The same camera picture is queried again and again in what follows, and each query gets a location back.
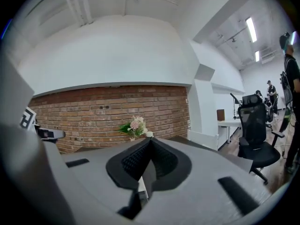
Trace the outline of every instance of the pink flower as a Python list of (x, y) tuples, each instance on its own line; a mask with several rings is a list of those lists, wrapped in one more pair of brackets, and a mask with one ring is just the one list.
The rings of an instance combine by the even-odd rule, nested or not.
[(130, 123), (130, 127), (132, 128), (132, 130), (136, 130), (139, 128), (139, 123), (137, 121), (133, 121)]

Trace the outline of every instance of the chair armrest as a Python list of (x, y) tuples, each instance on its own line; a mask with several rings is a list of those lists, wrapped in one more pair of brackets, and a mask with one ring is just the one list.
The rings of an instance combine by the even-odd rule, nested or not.
[(274, 134), (275, 136), (280, 137), (280, 138), (285, 137), (285, 135), (283, 133), (276, 132), (276, 131), (272, 131), (272, 134)]
[(247, 142), (247, 140), (244, 137), (240, 137), (239, 141), (240, 141), (240, 145), (249, 146), (249, 143)]

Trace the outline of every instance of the chair mesh back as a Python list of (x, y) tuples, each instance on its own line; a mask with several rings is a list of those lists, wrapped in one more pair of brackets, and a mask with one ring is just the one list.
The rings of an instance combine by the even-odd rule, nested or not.
[(243, 128), (243, 137), (250, 145), (266, 140), (266, 108), (263, 103), (243, 105), (238, 109)]

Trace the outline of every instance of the person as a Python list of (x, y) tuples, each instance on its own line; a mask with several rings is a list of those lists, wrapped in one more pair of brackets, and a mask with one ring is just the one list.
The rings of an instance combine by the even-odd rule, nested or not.
[(272, 105), (268, 106), (268, 104), (265, 103), (264, 98), (262, 96), (262, 93), (259, 90), (256, 90), (255, 92), (256, 95), (259, 96), (259, 98), (262, 100), (262, 102), (264, 103), (266, 110), (268, 111), (269, 109), (271, 109)]
[[(268, 90), (267, 90), (267, 95), (270, 97), (270, 102), (272, 103), (272, 105), (274, 105), (275, 103), (275, 99), (276, 98), (276, 88), (275, 86), (272, 85), (271, 81), (268, 80), (267, 84), (269, 85)], [(274, 117), (277, 117), (277, 105), (274, 105)]]
[(285, 73), (292, 92), (292, 109), (296, 117), (295, 132), (287, 154), (285, 168), (289, 173), (294, 171), (293, 160), (300, 148), (300, 71), (296, 59), (293, 57), (294, 49), (290, 42), (290, 34), (285, 33), (279, 39), (280, 47), (285, 53)]

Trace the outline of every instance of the green leaves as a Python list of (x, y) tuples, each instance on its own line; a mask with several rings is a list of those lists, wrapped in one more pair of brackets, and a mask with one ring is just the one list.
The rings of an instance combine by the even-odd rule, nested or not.
[(139, 127), (136, 131), (134, 131), (134, 134), (139, 137), (143, 134), (143, 128)]
[(120, 129), (118, 131), (121, 133), (132, 134), (132, 131), (128, 131), (128, 128), (130, 128), (130, 122), (120, 126)]

